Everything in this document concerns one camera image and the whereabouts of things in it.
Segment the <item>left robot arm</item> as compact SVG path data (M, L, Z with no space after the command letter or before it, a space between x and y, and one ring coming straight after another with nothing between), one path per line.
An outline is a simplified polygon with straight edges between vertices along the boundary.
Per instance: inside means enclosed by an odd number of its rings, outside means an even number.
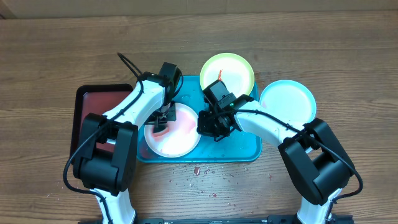
M136 168L139 128L151 124L159 132L176 120L172 99L181 76L178 68L143 73L119 105L104 115L89 113L84 118L78 147L65 167L82 181L81 193L96 197L102 223L136 221L128 187Z

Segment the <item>yellow-green plate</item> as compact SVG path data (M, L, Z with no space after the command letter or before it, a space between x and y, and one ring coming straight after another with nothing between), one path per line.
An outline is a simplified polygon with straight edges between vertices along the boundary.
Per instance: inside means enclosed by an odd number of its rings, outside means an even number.
M204 90L220 80L235 97L250 95L254 88L254 71L249 62L240 55L221 53L209 58L200 72L200 86Z

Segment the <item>pink-white plate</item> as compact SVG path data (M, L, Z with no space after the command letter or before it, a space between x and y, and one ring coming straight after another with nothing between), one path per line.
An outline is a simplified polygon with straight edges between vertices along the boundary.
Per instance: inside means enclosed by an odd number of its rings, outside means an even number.
M181 157L192 151L199 143L197 133L198 115L189 106L175 104L175 121L168 121L166 128L154 133L154 125L145 125L144 137L150 149L164 157Z

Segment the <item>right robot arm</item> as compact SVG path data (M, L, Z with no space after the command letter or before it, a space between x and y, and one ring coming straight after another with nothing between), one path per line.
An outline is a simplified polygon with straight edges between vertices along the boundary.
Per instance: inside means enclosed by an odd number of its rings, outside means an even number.
M352 176L358 176L352 160L329 127L318 118L294 124L267 112L247 95L232 93L205 95L209 110L198 119L200 134L219 141L234 130L254 134L278 148L291 181L302 203L294 215L269 215L267 223L353 223L351 215L331 212L341 198L359 191L341 194Z

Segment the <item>light blue plate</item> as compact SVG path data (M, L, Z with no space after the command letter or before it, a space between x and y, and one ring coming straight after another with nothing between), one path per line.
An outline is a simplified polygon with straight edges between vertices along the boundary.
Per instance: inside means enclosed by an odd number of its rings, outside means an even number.
M293 80L278 80L267 85L259 103L269 114L282 120L301 123L311 122L317 113L317 104L312 92Z

